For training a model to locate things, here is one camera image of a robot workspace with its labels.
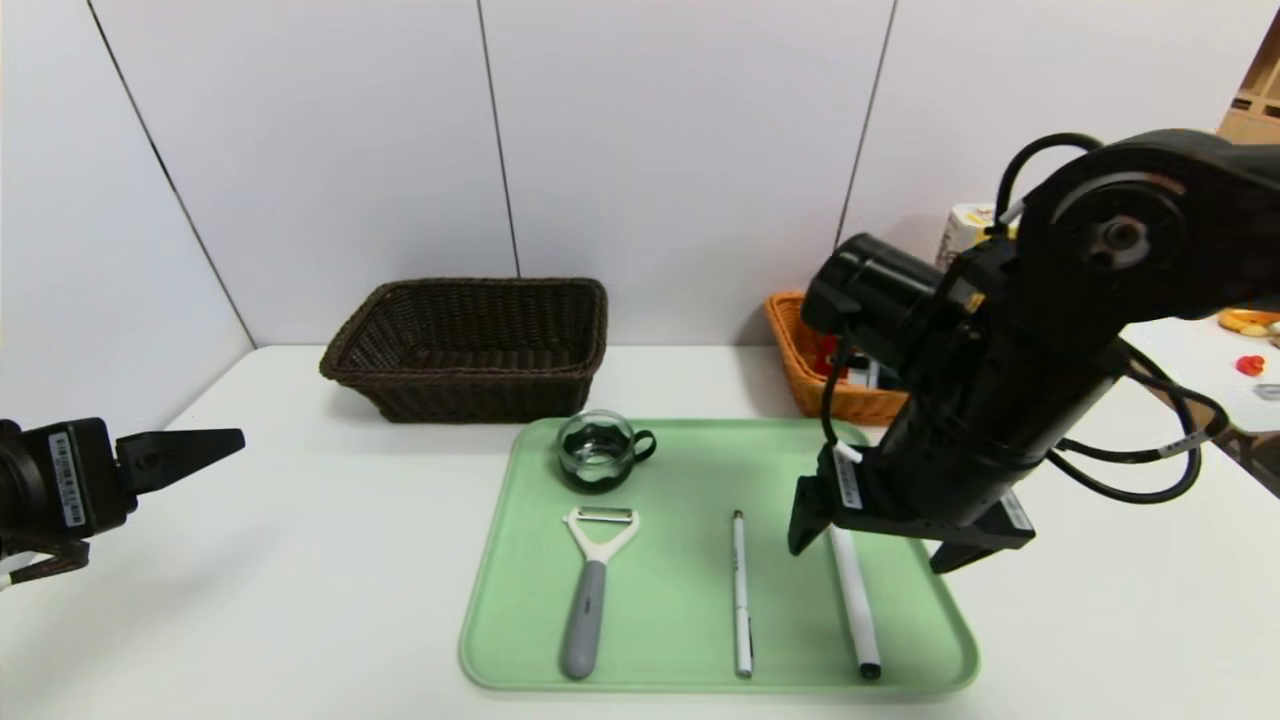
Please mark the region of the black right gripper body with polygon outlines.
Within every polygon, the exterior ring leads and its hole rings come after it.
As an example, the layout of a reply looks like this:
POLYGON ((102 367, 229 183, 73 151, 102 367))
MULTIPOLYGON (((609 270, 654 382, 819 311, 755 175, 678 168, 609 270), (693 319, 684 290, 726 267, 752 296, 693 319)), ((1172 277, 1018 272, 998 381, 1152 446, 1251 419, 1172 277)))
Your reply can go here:
POLYGON ((963 342, 933 368, 873 446, 840 442, 829 415, 815 475, 829 527, 1019 550, 1037 530, 1015 495, 1120 377, 1120 341, 1061 354, 997 340, 963 342))

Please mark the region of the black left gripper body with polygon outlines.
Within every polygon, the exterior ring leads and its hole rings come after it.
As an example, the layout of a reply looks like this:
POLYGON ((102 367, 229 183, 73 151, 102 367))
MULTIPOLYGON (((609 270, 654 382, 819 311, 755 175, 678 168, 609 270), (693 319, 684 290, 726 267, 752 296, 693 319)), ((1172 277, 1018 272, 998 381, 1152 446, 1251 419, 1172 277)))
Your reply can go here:
POLYGON ((52 555, 124 524, 138 506, 134 436, 100 418, 22 429, 3 419, 3 553, 52 555))

